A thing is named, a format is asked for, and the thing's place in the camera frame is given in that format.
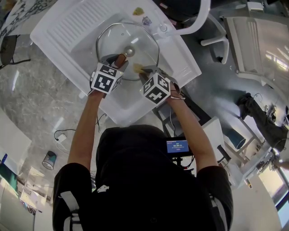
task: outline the chair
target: chair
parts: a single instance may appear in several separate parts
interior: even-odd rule
[[[237,76],[268,84],[289,106],[289,19],[256,9],[248,5],[220,13]]]
[[[27,59],[19,62],[14,62],[13,55],[15,52],[18,37],[18,35],[3,37],[0,47],[0,70],[7,65],[16,65],[19,63],[31,61],[31,59]]]
[[[191,19],[193,19],[196,15],[198,15],[198,17],[195,20],[195,22],[193,23],[193,26],[195,24],[199,24],[198,18],[199,18],[199,15],[202,14],[202,8],[201,8],[202,5],[200,4],[200,1],[182,0],[181,4],[178,0],[153,0],[153,1],[160,7],[160,9],[166,14],[166,16],[170,19],[171,23],[177,29],[186,27],[187,22],[190,21]],[[219,7],[219,6],[228,4],[228,3],[232,3],[232,2],[235,2],[235,0],[221,0],[221,1],[212,0],[210,3],[210,8],[211,9],[216,8],[216,7]],[[206,20],[207,17],[221,31],[221,35],[216,37],[216,38],[213,38],[213,39],[203,40],[201,42],[201,44],[203,46],[206,46],[206,45],[209,45],[209,44],[212,44],[215,42],[223,41],[224,47],[225,47],[224,56],[223,56],[223,58],[220,59],[220,61],[222,62],[222,64],[225,64],[227,62],[228,53],[229,53],[229,42],[227,40],[226,31],[212,15],[207,14],[204,19]],[[186,29],[180,29],[177,31],[180,32],[179,34],[189,34],[189,33],[195,32],[197,30],[189,31],[189,29],[186,28]]]

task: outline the hand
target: hand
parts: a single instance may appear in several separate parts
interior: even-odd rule
[[[100,92],[100,91],[98,91],[98,90],[93,90],[93,91],[89,94],[88,98],[89,98],[89,99],[94,99],[94,100],[99,100],[99,101],[101,101],[101,99],[103,98],[103,96],[104,96],[104,93],[103,93],[103,92]]]
[[[173,85],[173,83],[170,83],[170,86],[171,86],[171,96],[172,96],[172,97],[175,97],[175,98],[182,98],[182,96],[176,91],[176,88],[175,88],[175,86]],[[167,101],[169,104],[172,103],[173,101],[176,101],[176,100],[179,101],[179,99],[172,99],[171,97],[168,97],[168,98],[166,99],[166,101]]]

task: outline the sink basin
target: sink basin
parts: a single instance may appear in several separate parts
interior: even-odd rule
[[[134,16],[135,8],[145,14]],[[90,91],[89,79],[96,69],[95,42],[111,24],[134,22],[143,25],[143,18],[151,21],[146,29],[154,33],[160,21],[167,18],[151,1],[138,0],[58,0],[31,33],[31,39],[47,57],[81,91]],[[170,22],[168,28],[174,29]],[[173,76],[180,87],[200,75],[193,56],[180,36],[158,38],[160,58],[158,66]],[[137,80],[133,64],[155,65],[158,49],[155,41],[139,26],[120,24],[108,29],[99,40],[100,57],[134,50],[128,57],[129,66],[124,78]],[[121,84],[102,100],[100,108],[118,125],[129,126],[144,116],[155,105],[142,97],[141,81],[122,80]]]

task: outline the white stand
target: white stand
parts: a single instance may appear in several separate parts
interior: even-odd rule
[[[222,58],[221,63],[222,64],[226,64],[227,59],[228,59],[228,55],[229,55],[229,41],[226,38],[226,31],[225,29],[222,27],[222,25],[211,15],[208,15],[208,18],[216,25],[217,29],[221,32],[220,36],[217,36],[215,38],[210,38],[210,39],[206,39],[200,42],[200,44],[202,46],[207,46],[216,42],[223,42],[224,44],[224,55]]]
[[[24,164],[31,140],[0,108],[0,160],[7,154],[5,165],[16,175]]]
[[[182,34],[192,34],[199,30],[203,24],[205,23],[207,16],[210,15],[210,6],[211,6],[211,0],[201,0],[200,2],[200,10],[197,16],[197,19],[195,22],[188,28],[180,29],[180,30],[171,30],[168,32],[165,32],[166,36],[172,36],[172,35],[182,35]],[[160,25],[159,26],[159,35],[162,37],[162,33],[164,32],[162,30],[163,26],[165,25]]]
[[[242,120],[242,118],[239,118],[239,120],[241,121],[241,123],[247,128],[247,130],[251,133],[252,137],[249,139],[249,141],[246,142],[246,144],[244,144],[237,152],[234,151],[234,149],[225,142],[226,148],[230,150],[231,153],[233,153],[236,158],[238,160],[240,160],[243,164],[246,164],[248,162],[248,160],[246,160],[246,150],[247,147],[254,141],[256,140],[259,145],[262,147],[263,143],[261,142],[261,140],[256,136],[256,134],[252,131],[252,129],[245,123],[244,120]]]

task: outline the metal rim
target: metal rim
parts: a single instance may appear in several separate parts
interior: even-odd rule
[[[157,43],[157,41],[155,40],[155,38],[151,35],[151,33],[150,33],[146,28],[144,28],[142,25],[139,25],[139,24],[137,24],[137,23],[114,23],[114,24],[111,24],[110,26],[108,26],[108,27],[98,36],[98,38],[97,38],[97,40],[96,40],[95,47],[96,47],[96,57],[97,57],[98,61],[100,62],[99,50],[98,50],[98,42],[99,42],[100,37],[101,37],[110,27],[112,27],[112,26],[114,26],[114,25],[121,25],[121,24],[130,24],[130,25],[139,26],[139,27],[143,28],[143,29],[148,33],[148,35],[154,40],[154,42],[157,44],[157,47],[158,47],[158,58],[157,58],[157,64],[156,64],[156,65],[158,66],[159,57],[160,57],[160,48],[159,48],[159,46],[158,46],[158,43]]]
[[[51,163],[48,163],[48,162],[46,162],[46,161],[42,161],[42,165],[46,168],[46,169],[48,169],[48,170],[53,170],[54,169],[54,166],[51,164]]]

